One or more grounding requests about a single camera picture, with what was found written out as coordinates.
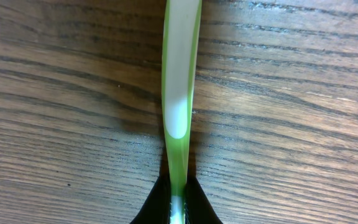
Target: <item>green toothbrush handle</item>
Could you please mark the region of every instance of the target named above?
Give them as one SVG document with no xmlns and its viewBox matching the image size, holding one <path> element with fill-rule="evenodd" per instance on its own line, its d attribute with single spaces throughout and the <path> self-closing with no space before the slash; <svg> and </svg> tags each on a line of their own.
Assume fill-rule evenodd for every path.
<svg viewBox="0 0 358 224">
<path fill-rule="evenodd" d="M 168 0 L 162 54 L 162 108 L 171 181 L 171 218 L 183 216 L 201 0 Z"/>
</svg>

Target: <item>wooden table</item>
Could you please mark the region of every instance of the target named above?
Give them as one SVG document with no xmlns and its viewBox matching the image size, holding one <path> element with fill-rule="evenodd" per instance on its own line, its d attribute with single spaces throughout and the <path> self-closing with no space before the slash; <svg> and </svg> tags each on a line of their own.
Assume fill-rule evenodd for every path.
<svg viewBox="0 0 358 224">
<path fill-rule="evenodd" d="M 0 223 L 129 223 L 166 172 L 164 0 L 0 0 Z M 358 223 L 358 0 L 204 0 L 190 172 L 224 223 Z"/>
</svg>

